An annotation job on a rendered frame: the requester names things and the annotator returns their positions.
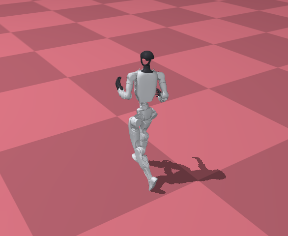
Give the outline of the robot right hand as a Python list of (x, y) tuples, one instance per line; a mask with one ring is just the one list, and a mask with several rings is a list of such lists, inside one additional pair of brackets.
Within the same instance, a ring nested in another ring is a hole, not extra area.
[[(161, 91), (160, 91), (158, 88), (156, 88), (156, 90), (157, 90), (157, 91), (156, 91), (157, 94), (155, 94), (155, 95), (158, 95), (159, 97), (161, 97), (161, 96), (160, 96)], [(158, 96), (156, 96), (156, 97), (158, 97)]]

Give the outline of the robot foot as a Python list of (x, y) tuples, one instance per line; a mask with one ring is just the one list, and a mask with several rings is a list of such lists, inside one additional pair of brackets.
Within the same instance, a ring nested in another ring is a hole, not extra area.
[(150, 182), (148, 183), (148, 184), (149, 184), (149, 191), (150, 191), (152, 188), (154, 188), (157, 180), (158, 180), (158, 178), (156, 178), (156, 177), (152, 177), (152, 178), (150, 179)]
[(135, 153), (132, 154), (132, 158), (133, 158), (136, 162), (138, 162), (137, 159), (136, 159)]

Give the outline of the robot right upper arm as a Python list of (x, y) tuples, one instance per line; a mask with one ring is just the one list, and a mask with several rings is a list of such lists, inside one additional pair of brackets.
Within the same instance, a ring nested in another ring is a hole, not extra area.
[(159, 81), (159, 86), (161, 89), (160, 96), (162, 99), (168, 98), (168, 92), (167, 92), (167, 85), (165, 81), (165, 75), (163, 72), (157, 72), (158, 74), (158, 81)]

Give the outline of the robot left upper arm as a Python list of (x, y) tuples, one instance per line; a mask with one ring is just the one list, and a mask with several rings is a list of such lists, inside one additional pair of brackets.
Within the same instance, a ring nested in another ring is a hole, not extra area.
[(131, 99), (132, 98), (132, 88), (133, 88), (133, 81), (137, 78), (137, 72), (131, 72), (127, 75), (126, 81), (126, 97), (124, 99)]

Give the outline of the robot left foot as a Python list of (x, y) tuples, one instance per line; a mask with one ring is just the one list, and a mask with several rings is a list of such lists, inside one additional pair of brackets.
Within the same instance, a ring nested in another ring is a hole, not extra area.
[(152, 188), (154, 188), (157, 180), (158, 180), (158, 178), (156, 178), (156, 177), (152, 177), (152, 178), (150, 179), (150, 182), (148, 183), (148, 184), (149, 184), (149, 191), (150, 191)]

